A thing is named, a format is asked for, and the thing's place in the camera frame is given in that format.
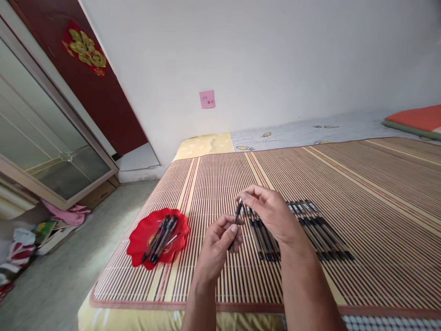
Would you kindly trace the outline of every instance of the hand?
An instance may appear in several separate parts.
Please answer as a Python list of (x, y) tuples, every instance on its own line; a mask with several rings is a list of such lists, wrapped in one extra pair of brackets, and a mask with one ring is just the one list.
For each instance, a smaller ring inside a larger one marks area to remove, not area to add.
[(303, 230), (279, 192), (258, 185), (251, 185), (236, 197), (254, 209), (265, 226), (280, 243), (292, 244)]
[(224, 268), (226, 251), (231, 243), (231, 252), (239, 252), (243, 237), (240, 227), (234, 224), (234, 220), (234, 216), (222, 215), (207, 228), (193, 281), (215, 285)]

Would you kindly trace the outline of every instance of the yellow bed sheet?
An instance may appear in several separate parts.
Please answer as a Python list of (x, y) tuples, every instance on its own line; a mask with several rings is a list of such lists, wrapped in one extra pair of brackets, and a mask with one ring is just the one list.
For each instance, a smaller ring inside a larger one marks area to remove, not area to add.
[(181, 142), (173, 161), (190, 159), (206, 154), (234, 152), (229, 132), (188, 138)]
[[(90, 292), (78, 311), (80, 331), (180, 330), (180, 310), (137, 310), (94, 308)], [(217, 313), (217, 330), (285, 330), (281, 314)]]

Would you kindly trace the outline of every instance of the striped fabric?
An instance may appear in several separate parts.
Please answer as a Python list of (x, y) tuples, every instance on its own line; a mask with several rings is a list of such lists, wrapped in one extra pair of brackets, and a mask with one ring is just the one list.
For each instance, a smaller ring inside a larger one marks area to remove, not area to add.
[[(235, 211), (250, 184), (310, 199), (355, 261), (322, 263), (343, 314), (441, 316), (441, 148), (405, 138), (212, 154), (177, 160), (147, 200), (92, 290), (103, 308), (183, 309), (207, 226)], [(139, 220), (165, 207), (188, 216), (173, 263), (133, 268), (125, 251)], [(283, 312), (280, 263), (259, 260), (248, 224), (218, 280), (219, 311)]]

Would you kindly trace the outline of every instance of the red door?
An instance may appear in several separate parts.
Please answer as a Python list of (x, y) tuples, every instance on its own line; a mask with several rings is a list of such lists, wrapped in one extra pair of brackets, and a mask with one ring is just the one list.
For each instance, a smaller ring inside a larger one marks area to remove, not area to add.
[[(101, 47), (79, 2), (8, 1), (116, 152), (122, 156), (147, 143), (110, 64), (101, 56)], [(78, 34), (69, 32), (72, 27)], [(79, 39), (80, 46), (86, 46), (85, 52), (70, 43), (75, 42), (73, 37)]]

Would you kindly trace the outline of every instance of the door frame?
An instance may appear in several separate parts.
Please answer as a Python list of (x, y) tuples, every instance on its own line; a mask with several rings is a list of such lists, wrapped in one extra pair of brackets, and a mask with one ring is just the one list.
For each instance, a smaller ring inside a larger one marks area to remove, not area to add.
[(67, 117), (72, 125), (79, 131), (88, 144), (98, 153), (102, 160), (107, 164), (110, 170), (95, 180), (89, 186), (75, 194), (70, 199), (66, 200), (38, 181), (32, 175), (19, 168), (15, 163), (11, 162), (5, 156), (0, 154), (0, 172), (7, 175), (12, 180), (29, 189), (40, 198), (52, 203), (61, 210), (66, 210), (77, 203), (81, 198), (92, 192), (96, 187), (101, 185), (111, 176), (118, 172), (118, 167), (115, 161), (107, 154), (104, 147), (100, 144), (95, 135), (84, 124), (82, 119), (77, 115), (74, 108), (57, 89), (55, 84), (46, 75), (43, 69), (37, 64), (30, 52), (23, 46), (20, 40), (15, 36), (13, 31), (9, 28), (3, 17), (0, 16), (0, 38), (15, 54), (18, 60), (25, 66), (29, 73), (34, 77), (38, 84), (58, 106), (61, 112)]

